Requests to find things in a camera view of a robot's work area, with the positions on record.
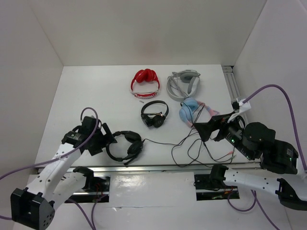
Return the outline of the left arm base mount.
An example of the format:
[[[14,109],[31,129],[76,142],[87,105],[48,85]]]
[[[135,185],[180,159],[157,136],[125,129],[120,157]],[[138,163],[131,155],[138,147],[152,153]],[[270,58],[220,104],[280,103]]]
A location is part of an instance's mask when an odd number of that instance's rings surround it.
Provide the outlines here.
[[[65,203],[108,203],[110,176],[94,177],[89,186],[78,190]]]

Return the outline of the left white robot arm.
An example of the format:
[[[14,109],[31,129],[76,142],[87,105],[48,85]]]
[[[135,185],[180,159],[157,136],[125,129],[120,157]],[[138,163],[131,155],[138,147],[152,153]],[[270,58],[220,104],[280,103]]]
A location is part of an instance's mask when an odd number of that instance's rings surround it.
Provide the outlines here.
[[[14,222],[35,230],[45,230],[51,224],[55,211],[75,192],[102,194],[107,180],[94,176],[94,171],[78,166],[69,172],[72,164],[84,151],[94,156],[114,141],[106,123],[93,117],[84,117],[82,124],[64,135],[52,162],[24,189],[16,188],[11,194]]]

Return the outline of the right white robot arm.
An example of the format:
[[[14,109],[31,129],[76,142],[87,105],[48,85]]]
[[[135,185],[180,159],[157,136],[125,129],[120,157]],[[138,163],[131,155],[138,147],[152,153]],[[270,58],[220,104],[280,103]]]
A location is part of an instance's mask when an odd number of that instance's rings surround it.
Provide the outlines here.
[[[227,140],[248,160],[259,160],[260,168],[274,174],[276,179],[239,172],[222,164],[211,169],[211,186],[244,186],[261,190],[278,197],[280,203],[290,209],[307,209],[307,174],[299,153],[288,142],[277,140],[276,132],[260,122],[241,127],[237,119],[229,121],[232,114],[212,116],[207,123],[195,123],[201,140],[207,142],[212,132],[218,131],[215,142]]]

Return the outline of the black headset with microphone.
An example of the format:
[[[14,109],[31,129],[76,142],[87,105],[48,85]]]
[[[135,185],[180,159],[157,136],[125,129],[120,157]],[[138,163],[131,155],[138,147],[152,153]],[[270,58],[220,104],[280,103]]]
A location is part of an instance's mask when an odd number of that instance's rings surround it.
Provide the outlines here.
[[[145,166],[174,164],[181,168],[193,164],[212,167],[216,163],[232,163],[236,157],[233,147],[214,149],[213,141],[204,143],[195,129],[191,129],[176,144],[143,138],[139,141],[142,149],[136,153],[129,151],[132,145],[132,142],[127,141],[124,135],[120,134],[116,137],[116,143],[111,143],[106,147],[106,153],[114,161],[122,159],[120,163],[125,166],[133,163]]]

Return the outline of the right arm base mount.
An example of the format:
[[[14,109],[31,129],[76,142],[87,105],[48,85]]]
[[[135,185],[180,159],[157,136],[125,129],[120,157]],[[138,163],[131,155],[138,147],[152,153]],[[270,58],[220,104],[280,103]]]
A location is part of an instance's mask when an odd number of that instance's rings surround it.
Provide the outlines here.
[[[239,199],[236,186],[221,185],[209,180],[209,174],[195,174],[194,187],[197,201]]]

